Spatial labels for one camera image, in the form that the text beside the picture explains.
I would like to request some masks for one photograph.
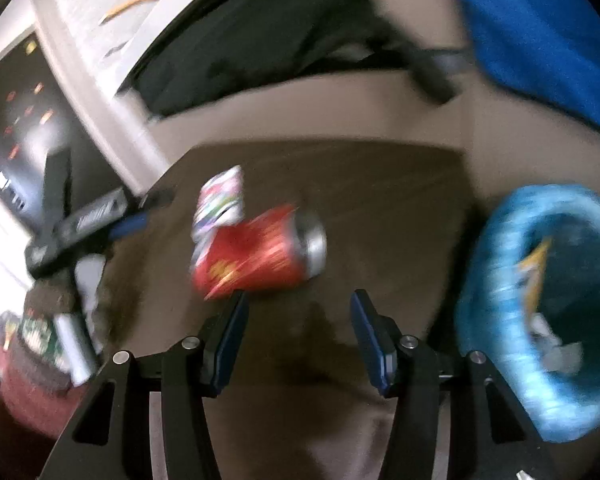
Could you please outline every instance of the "table surface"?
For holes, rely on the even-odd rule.
[[[295,290],[252,296],[230,385],[205,401],[222,477],[377,478],[394,404],[368,384],[349,321],[366,288],[381,314],[422,336],[445,294],[473,199],[461,156],[387,142],[245,142],[197,148],[157,183],[176,190],[107,267],[117,346],[161,352],[218,309],[192,290],[200,187],[240,164],[246,217],[281,203],[325,225],[325,271]]]

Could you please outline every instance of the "red can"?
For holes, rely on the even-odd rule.
[[[297,286],[322,272],[325,261],[326,235],[317,216],[283,205],[215,229],[196,248],[192,279],[209,300],[237,288]]]

